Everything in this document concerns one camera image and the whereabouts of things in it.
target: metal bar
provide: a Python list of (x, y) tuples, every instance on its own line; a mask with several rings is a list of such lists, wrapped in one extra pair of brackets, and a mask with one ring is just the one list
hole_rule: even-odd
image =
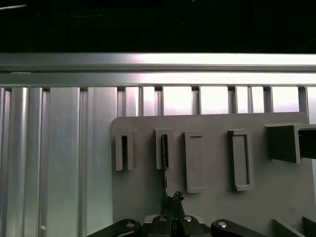
[(0, 11), (24, 8), (27, 6), (28, 6), (27, 4), (21, 4), (21, 5), (15, 5), (15, 6), (4, 6), (4, 7), (0, 7)]
[(1, 160), (0, 160), (0, 236), (6, 232), (6, 209), (7, 209), (7, 175), (8, 175), (8, 135), (9, 135), (9, 111), (10, 92), (1, 89)]
[(316, 71), (308, 54), (46, 53), (0, 54), (0, 70)]
[(86, 237), (88, 93), (80, 91), (78, 237)]
[(36, 237), (38, 234), (41, 113), (42, 88), (30, 88), (25, 177), (25, 237)]
[(38, 73), (0, 74), (0, 86), (103, 87), (103, 86), (310, 86), (315, 74), (221, 73), (221, 72), (130, 72), (130, 73)]
[(86, 235), (113, 223), (110, 129), (117, 88), (88, 88)]
[(27, 88), (13, 88), (10, 100), (7, 236), (24, 236), (25, 174), (27, 164)]
[(79, 88), (52, 88), (49, 114), (47, 237), (77, 235)]

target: rectangular slot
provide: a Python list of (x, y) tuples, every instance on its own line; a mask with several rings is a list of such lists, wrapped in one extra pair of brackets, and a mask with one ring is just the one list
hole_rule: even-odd
[(127, 136), (121, 136), (123, 167), (127, 167)]
[(136, 166), (134, 157), (134, 131), (118, 131), (115, 138), (116, 170), (133, 170)]
[(185, 147), (188, 193), (201, 193), (205, 190), (203, 135), (198, 132), (186, 132)]
[(253, 189), (253, 165), (250, 134), (245, 130), (230, 130), (233, 180), (237, 191)]
[(298, 129), (300, 157), (316, 159), (314, 144), (316, 142), (316, 127), (306, 126)]
[(316, 223), (313, 220), (303, 216), (303, 228), (306, 237), (316, 236)]
[(167, 157), (167, 167), (173, 168), (173, 133), (172, 129), (156, 129), (156, 165), (162, 169), (162, 158)]

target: bolt head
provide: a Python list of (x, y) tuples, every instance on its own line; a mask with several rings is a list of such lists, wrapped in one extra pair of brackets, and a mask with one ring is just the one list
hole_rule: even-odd
[(131, 222), (127, 223), (127, 225), (126, 225), (126, 227), (129, 227), (129, 228), (132, 228), (134, 226), (135, 226), (134, 223), (131, 223)]
[(190, 222), (190, 221), (192, 221), (192, 218), (191, 218), (190, 216), (185, 216), (185, 217), (183, 218), (183, 220), (185, 220), (185, 221), (187, 221), (187, 222)]
[(219, 223), (217, 223), (218, 226), (222, 227), (222, 228), (226, 228), (227, 224), (225, 222), (220, 221)]

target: gray pegboard panel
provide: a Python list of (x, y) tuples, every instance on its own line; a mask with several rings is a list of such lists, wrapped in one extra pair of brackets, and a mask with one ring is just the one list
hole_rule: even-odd
[[(304, 113), (275, 113), (115, 119), (113, 143), (117, 131), (135, 131), (136, 166), (116, 171), (113, 154), (114, 221), (133, 218), (142, 222), (148, 215), (160, 214), (163, 177), (158, 169), (155, 130), (168, 128), (172, 129), (168, 143), (172, 144), (169, 159), (173, 166), (167, 169), (167, 192), (170, 196), (184, 192), (186, 214), (202, 217), (207, 225), (228, 219), (267, 236), (273, 236), (272, 219), (303, 232), (303, 216), (316, 215), (312, 161), (303, 158), (296, 164), (272, 159), (267, 124), (308, 124), (308, 118)], [(235, 135), (241, 139), (231, 146), (234, 139), (229, 131), (240, 129), (244, 133)], [(198, 134), (192, 143), (201, 142), (197, 166), (185, 134), (187, 140), (190, 134)]]

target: gray block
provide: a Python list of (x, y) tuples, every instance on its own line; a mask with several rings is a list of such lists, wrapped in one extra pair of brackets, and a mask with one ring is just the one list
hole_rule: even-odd
[(301, 158), (316, 159), (316, 126), (308, 124), (266, 125), (271, 158), (299, 164)]

